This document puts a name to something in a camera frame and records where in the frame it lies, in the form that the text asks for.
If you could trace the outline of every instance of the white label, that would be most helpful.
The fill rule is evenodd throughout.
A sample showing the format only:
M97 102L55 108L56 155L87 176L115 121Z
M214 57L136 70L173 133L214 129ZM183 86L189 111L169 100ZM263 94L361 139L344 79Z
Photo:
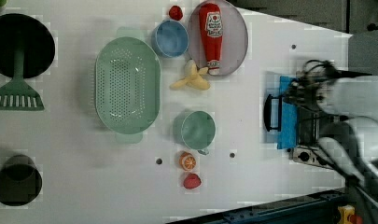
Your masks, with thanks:
M223 36L223 24L221 23L220 12L208 12L205 30L210 37Z
M220 61L212 60L212 61L208 62L208 67L219 68L220 67Z

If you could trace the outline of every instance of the spatula handle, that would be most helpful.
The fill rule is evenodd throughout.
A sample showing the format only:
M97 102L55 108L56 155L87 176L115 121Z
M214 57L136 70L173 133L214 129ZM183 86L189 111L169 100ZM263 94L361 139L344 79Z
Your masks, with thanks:
M23 62L25 57L23 39L17 37L14 49L14 77L13 79L23 79Z

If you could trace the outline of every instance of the green spatula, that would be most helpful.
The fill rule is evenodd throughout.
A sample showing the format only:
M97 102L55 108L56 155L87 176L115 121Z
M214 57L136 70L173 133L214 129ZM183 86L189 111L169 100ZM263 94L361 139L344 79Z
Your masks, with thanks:
M25 46L17 38L14 51L14 77L0 88L0 110L44 110L40 95L23 80Z

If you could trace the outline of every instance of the black pot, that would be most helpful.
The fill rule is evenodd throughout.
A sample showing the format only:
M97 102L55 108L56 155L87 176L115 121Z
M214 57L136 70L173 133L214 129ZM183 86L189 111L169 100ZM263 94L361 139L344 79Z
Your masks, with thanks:
M45 72L55 55L55 43L49 29L32 17L5 14L0 16L0 73L14 76L17 38L21 38L25 48L23 77L36 77Z
M10 158L0 171L0 203L22 206L40 193L42 178L34 162L27 156Z

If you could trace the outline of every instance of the black cup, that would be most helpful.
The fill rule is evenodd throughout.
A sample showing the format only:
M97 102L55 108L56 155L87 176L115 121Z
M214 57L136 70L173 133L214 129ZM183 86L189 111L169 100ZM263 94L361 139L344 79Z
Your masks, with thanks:
M34 162L27 156L10 158L0 171L0 203L22 206L40 193L42 178Z

